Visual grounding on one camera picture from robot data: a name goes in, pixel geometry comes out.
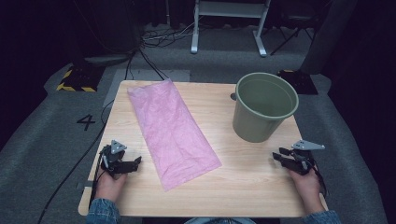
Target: chair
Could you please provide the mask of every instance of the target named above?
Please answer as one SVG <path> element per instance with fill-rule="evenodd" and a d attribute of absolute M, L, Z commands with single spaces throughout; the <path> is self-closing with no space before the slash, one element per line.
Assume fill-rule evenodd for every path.
<path fill-rule="evenodd" d="M 331 2 L 332 0 L 325 2 L 319 0 L 310 2 L 308 0 L 279 0 L 280 17 L 282 20 L 281 26 L 295 29 L 295 31 L 291 36 L 286 38 L 280 27 L 278 27 L 282 32 L 282 35 L 285 37 L 285 41 L 280 44 L 279 47 L 274 49 L 270 55 L 274 55 L 302 30 L 305 30 L 306 34 L 311 39 L 312 44 L 320 25 L 327 15 Z M 308 33 L 308 28 L 314 29 L 313 36 Z"/>

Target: gray carpet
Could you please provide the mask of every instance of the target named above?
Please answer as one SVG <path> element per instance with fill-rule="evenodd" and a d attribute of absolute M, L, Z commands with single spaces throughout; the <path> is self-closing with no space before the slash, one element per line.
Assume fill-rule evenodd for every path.
<path fill-rule="evenodd" d="M 143 51 L 163 71 L 189 71 L 191 82 L 236 83 L 240 77 L 252 72 L 275 74 L 280 69 L 299 68 L 309 48 L 305 34 L 293 38 L 274 56 L 262 58 L 251 31 L 252 27 L 205 30 L 201 32 L 195 55 L 190 54 L 190 36 L 166 48 Z M 278 30 L 263 37 L 268 51 L 281 41 Z M 0 152 L 0 223 L 37 223 L 52 192 L 102 129 L 102 120 L 106 120 L 110 111 L 107 107 L 102 113 L 104 105 L 111 101 L 109 95 L 114 95 L 111 93 L 114 92 L 113 83 L 120 81 L 126 63 L 106 69 L 98 92 L 56 91 L 69 66 L 60 68 L 48 80 L 45 85 L 48 97 Z M 133 58 L 131 69 L 151 70 L 140 54 Z M 315 152 L 315 157 L 330 191 L 329 207 L 337 211 L 343 223 L 387 223 L 377 185 L 350 130 L 327 96 L 330 80 L 322 75 L 312 78 L 319 95 L 300 95 L 295 118 L 303 139 L 327 148 Z M 87 115 L 92 115 L 95 123 L 84 131 L 85 125 L 77 121 Z M 41 223 L 84 223 L 84 217 L 78 213 L 80 186 L 91 170 L 98 144 L 98 141 L 93 144 L 60 188 Z M 124 217 L 122 223 L 140 221 L 138 217 Z M 281 221 L 301 223 L 299 218 Z"/>

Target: white stand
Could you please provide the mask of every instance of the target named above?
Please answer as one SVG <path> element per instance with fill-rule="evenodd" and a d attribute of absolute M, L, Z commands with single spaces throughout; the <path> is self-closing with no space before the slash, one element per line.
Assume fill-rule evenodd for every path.
<path fill-rule="evenodd" d="M 267 55 L 264 45 L 262 44 L 262 27 L 267 17 L 268 8 L 271 0 L 265 0 L 265 4 L 248 4 L 248 3 L 227 3 L 227 2 L 206 2 L 195 0 L 194 12 L 194 32 L 192 34 L 191 53 L 198 52 L 198 35 L 199 35 L 199 16 L 224 16 L 224 17 L 243 17 L 243 18 L 260 18 L 259 30 L 253 31 L 257 48 L 262 57 Z"/>

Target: wooden table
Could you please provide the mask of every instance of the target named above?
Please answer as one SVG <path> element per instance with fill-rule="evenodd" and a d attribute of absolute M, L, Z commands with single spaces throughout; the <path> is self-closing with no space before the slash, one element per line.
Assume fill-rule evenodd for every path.
<path fill-rule="evenodd" d="M 249 143 L 233 130 L 234 84 L 175 83 L 184 102 L 217 153 L 222 166 L 175 189 L 163 190 L 140 131 L 128 87 L 151 81 L 122 81 L 111 110 L 101 150 L 111 140 L 128 148 L 124 161 L 142 156 L 128 175 L 117 202 L 122 216 L 134 217 L 301 217 L 303 204 L 285 168 L 272 152 L 301 139 L 294 117 L 285 119 L 269 140 Z M 89 180 L 93 180 L 96 156 Z M 85 188 L 78 211 L 87 215 L 91 188 Z"/>

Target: denim sleeve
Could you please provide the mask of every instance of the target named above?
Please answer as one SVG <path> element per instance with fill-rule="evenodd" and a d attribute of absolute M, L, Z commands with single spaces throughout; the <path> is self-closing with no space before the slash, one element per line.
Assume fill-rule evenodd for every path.
<path fill-rule="evenodd" d="M 87 224 L 115 224 L 120 223 L 120 213 L 116 205 L 107 199 L 92 201 L 90 211 L 86 218 Z"/>
<path fill-rule="evenodd" d="M 334 211 L 314 213 L 303 217 L 305 224 L 341 224 L 340 218 Z"/>

